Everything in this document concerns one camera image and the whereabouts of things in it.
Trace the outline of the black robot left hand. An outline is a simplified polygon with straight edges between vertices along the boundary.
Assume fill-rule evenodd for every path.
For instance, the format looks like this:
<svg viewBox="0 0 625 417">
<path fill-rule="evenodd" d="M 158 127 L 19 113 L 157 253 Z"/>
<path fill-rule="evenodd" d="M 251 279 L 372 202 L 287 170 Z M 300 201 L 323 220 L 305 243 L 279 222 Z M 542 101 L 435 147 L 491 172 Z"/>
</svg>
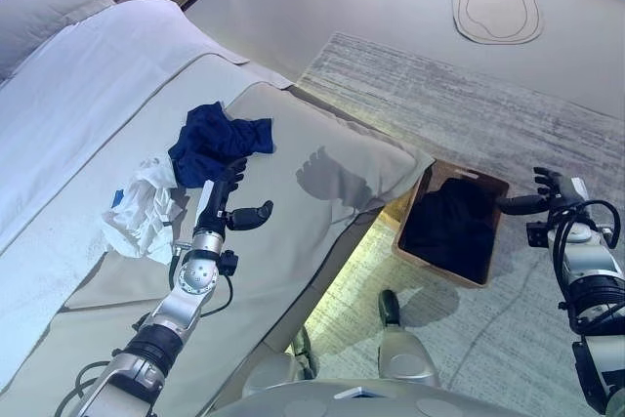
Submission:
<svg viewBox="0 0 625 417">
<path fill-rule="evenodd" d="M 233 161 L 214 182 L 208 202 L 193 229 L 194 235 L 212 231 L 225 238 L 226 229 L 234 231 L 256 229 L 270 218 L 273 209 L 271 200 L 267 200 L 257 208 L 239 208 L 230 212 L 226 210 L 230 194 L 238 189 L 239 183 L 244 178 L 246 165 L 246 158 Z"/>
</svg>

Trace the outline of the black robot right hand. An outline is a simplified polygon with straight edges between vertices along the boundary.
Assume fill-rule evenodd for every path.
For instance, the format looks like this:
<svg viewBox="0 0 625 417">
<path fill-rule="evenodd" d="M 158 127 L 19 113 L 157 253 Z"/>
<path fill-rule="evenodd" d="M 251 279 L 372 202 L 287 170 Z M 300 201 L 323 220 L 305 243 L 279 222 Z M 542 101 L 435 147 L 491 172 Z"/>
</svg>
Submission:
<svg viewBox="0 0 625 417">
<path fill-rule="evenodd" d="M 571 207 L 588 199 L 588 191 L 581 178 L 568 177 L 545 167 L 534 167 L 534 194 L 516 197 L 498 197 L 496 205 L 502 213 L 525 216 L 553 212 Z"/>
</svg>

